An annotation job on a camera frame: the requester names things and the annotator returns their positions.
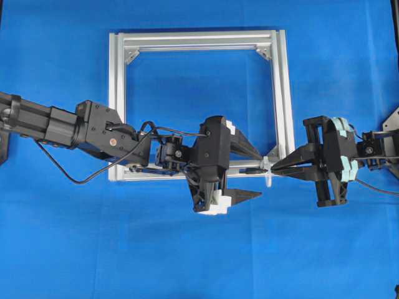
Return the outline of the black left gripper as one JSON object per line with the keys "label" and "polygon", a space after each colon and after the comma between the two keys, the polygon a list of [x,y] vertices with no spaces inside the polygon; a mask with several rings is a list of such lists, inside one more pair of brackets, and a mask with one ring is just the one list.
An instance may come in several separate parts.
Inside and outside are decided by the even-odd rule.
{"label": "black left gripper", "polygon": [[262,155],[244,134],[223,116],[211,116],[200,124],[199,136],[190,149],[186,177],[196,213],[216,216],[228,213],[231,206],[257,198],[261,192],[226,190],[230,152],[251,159]]}

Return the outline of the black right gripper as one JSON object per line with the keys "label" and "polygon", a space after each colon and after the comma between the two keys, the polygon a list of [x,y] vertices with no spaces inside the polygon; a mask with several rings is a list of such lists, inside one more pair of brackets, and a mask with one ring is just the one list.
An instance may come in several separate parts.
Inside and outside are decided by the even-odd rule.
{"label": "black right gripper", "polygon": [[[309,143],[276,162],[272,174],[317,181],[318,207],[346,204],[348,183],[356,178],[358,171],[358,162],[354,160],[357,156],[354,129],[342,117],[308,118],[303,125]],[[317,166],[291,167],[314,160]]]}

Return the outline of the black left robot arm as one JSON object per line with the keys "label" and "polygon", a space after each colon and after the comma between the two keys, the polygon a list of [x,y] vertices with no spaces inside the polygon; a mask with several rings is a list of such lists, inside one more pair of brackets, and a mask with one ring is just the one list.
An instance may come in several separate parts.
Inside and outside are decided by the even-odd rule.
{"label": "black left robot arm", "polygon": [[139,173],[174,176],[188,182],[193,209],[206,215],[226,214],[256,191],[230,189],[230,156],[262,160],[258,150],[223,116],[207,118],[192,146],[183,144],[184,131],[146,121],[139,130],[124,123],[116,110],[84,101],[75,112],[46,107],[18,95],[1,94],[1,161],[8,158],[11,133],[31,138],[40,147],[79,149],[109,166],[122,165]]}

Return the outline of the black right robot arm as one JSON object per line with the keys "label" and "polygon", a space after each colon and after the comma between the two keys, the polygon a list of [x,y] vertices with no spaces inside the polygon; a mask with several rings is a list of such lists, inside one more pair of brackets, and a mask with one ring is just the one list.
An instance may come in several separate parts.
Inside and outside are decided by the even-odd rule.
{"label": "black right robot arm", "polygon": [[303,125],[307,144],[275,163],[271,172],[313,181],[318,207],[345,204],[347,186],[364,166],[398,173],[398,127],[369,131],[356,141],[355,128],[341,117],[308,118]]}

